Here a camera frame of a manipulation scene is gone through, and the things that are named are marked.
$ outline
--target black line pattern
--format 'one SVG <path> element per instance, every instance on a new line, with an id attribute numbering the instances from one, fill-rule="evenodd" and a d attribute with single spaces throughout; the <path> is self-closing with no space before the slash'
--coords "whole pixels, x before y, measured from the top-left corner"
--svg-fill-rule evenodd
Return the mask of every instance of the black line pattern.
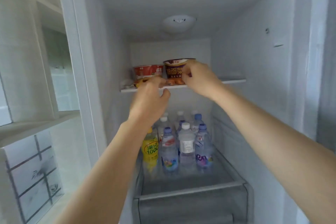
<path id="1" fill-rule="evenodd" d="M 51 171 L 49 171 L 48 173 L 46 173 L 46 168 L 41 168 L 41 170 L 39 171 L 34 171 L 33 172 L 33 176 L 32 179 L 39 177 L 40 175 L 43 175 L 43 177 L 41 177 L 37 182 L 35 182 L 33 185 L 31 185 L 29 188 L 27 188 L 24 192 L 22 192 L 20 195 L 18 194 L 16 185 L 14 183 L 14 178 L 12 175 L 12 171 L 20 166 L 22 166 L 24 163 L 27 163 L 28 161 L 30 161 L 31 159 L 35 158 L 35 157 L 39 157 L 40 161 L 42 161 L 42 153 L 45 152 L 48 149 L 51 149 L 51 146 L 48 146 L 47 148 L 40 150 L 40 145 L 38 143 L 37 140 L 37 136 L 34 136 L 35 139 L 35 143 L 36 143 L 36 148 L 37 148 L 37 154 L 33 155 L 32 157 L 24 160 L 23 162 L 17 164 L 16 166 L 10 168 L 9 167 L 9 163 L 8 161 L 6 161 L 6 167 L 7 167 L 7 173 L 9 175 L 9 179 L 10 182 L 12 184 L 13 190 L 14 190 L 14 194 L 15 194 L 15 199 L 16 199 L 16 203 L 19 207 L 19 212 L 20 212 L 20 217 L 22 219 L 22 222 L 27 224 L 48 202 L 50 202 L 51 205 L 53 205 L 53 197 L 61 190 L 61 187 L 58 186 L 58 184 L 53 184 L 52 186 L 49 186 L 48 183 L 48 175 L 50 175 L 53 171 L 55 171 L 57 168 L 55 167 L 54 169 L 52 169 Z M 20 197 L 22 197 L 24 194 L 26 194 L 28 191 L 30 191 L 32 188 L 34 188 L 37 184 L 39 184 L 40 182 L 42 182 L 44 180 L 44 183 L 46 184 L 47 187 L 47 191 L 48 191 L 48 200 L 46 202 L 44 202 L 44 204 L 36 210 L 36 212 L 34 214 L 32 214 L 32 216 L 30 216 L 27 220 L 25 219 L 25 216 L 23 214 L 23 210 L 22 210 L 22 206 L 20 203 Z"/>

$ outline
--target person's left arm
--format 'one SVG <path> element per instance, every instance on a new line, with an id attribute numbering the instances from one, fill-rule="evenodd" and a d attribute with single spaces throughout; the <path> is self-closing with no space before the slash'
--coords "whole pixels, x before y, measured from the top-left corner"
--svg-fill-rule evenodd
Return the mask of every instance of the person's left arm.
<path id="1" fill-rule="evenodd" d="M 128 120 L 121 124 L 56 224 L 119 222 L 142 141 L 168 104 L 170 92 L 164 90 L 159 95 L 164 83 L 165 79 L 153 78 L 139 87 Z"/>

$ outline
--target round light cover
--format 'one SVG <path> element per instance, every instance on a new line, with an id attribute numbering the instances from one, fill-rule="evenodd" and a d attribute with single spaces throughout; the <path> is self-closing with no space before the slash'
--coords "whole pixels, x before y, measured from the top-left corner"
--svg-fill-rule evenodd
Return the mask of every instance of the round light cover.
<path id="1" fill-rule="evenodd" d="M 190 29 L 195 22 L 195 17 L 189 15 L 174 15 L 162 21 L 162 30 L 170 34 L 178 34 Z"/>

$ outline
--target open refrigerator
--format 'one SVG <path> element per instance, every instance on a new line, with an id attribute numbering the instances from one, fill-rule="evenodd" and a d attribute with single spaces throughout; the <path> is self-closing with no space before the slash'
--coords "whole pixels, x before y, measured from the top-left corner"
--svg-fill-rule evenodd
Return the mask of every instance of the open refrigerator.
<path id="1" fill-rule="evenodd" d="M 196 58 L 224 83 L 314 139 L 329 0 L 61 0 L 91 166 L 127 119 L 132 67 Z M 166 17 L 197 18 L 162 33 Z M 212 174 L 148 182 L 137 161 L 120 223 L 308 223 L 226 113 L 187 87 L 167 112 L 199 110 Z"/>

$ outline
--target yellow bottle label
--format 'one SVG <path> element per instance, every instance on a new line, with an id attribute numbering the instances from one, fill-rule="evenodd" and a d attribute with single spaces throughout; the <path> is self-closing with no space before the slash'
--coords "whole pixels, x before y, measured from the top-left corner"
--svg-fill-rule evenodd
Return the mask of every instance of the yellow bottle label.
<path id="1" fill-rule="evenodd" d="M 159 156 L 159 142 L 157 138 L 144 140 L 141 147 L 143 160 L 147 163 L 156 162 Z"/>

